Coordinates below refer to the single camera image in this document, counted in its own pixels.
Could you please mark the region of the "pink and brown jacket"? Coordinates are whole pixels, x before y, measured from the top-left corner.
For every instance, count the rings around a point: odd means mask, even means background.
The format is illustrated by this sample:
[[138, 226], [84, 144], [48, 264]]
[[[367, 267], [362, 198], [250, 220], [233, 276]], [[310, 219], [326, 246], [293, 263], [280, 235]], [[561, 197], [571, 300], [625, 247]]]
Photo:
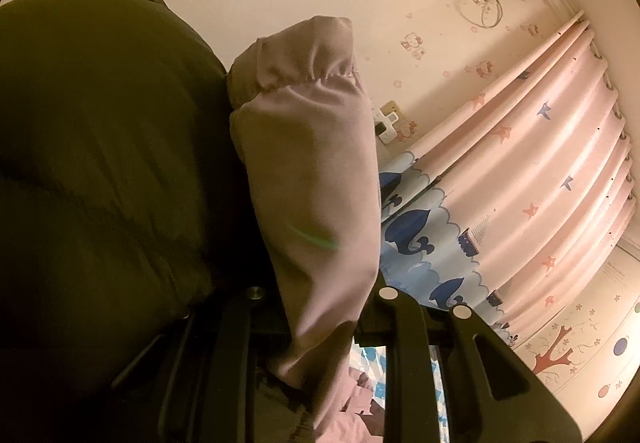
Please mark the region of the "pink and brown jacket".
[[349, 367], [381, 191], [352, 24], [231, 66], [163, 0], [1, 8], [1, 437], [161, 442], [189, 315], [271, 267], [253, 442], [375, 442]]

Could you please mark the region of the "blue white checkered bed sheet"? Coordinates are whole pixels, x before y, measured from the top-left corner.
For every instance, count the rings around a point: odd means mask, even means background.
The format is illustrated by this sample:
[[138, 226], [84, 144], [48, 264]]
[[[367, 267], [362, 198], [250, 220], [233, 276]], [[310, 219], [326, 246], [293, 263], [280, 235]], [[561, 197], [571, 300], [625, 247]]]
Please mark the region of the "blue white checkered bed sheet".
[[[437, 348], [431, 345], [430, 361], [435, 387], [439, 441], [449, 443], [449, 421], [438, 357]], [[364, 415], [367, 413], [368, 415], [373, 415], [376, 407], [378, 409], [385, 407], [386, 363], [386, 349], [384, 347], [361, 347], [361, 345], [352, 341], [349, 353], [349, 367], [356, 371], [356, 379], [360, 385], [372, 391], [372, 406], [368, 412], [360, 409], [359, 414]]]

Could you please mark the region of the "pink whale pattern curtain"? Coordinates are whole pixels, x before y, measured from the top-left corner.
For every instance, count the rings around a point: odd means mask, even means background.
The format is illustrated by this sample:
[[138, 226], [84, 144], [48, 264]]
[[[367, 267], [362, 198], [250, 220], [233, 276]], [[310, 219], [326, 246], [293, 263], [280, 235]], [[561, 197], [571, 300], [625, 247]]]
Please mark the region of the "pink whale pattern curtain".
[[380, 173], [380, 267], [523, 345], [582, 292], [637, 203], [608, 64], [576, 15]]

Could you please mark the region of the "white wall power socket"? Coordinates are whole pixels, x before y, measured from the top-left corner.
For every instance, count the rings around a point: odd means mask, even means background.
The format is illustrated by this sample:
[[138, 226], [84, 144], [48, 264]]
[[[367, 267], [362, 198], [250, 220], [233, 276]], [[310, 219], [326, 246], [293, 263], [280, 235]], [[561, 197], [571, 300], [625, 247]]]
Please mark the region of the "white wall power socket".
[[395, 101], [388, 101], [381, 107], [372, 108], [375, 135], [383, 145], [397, 140], [398, 128], [404, 114]]

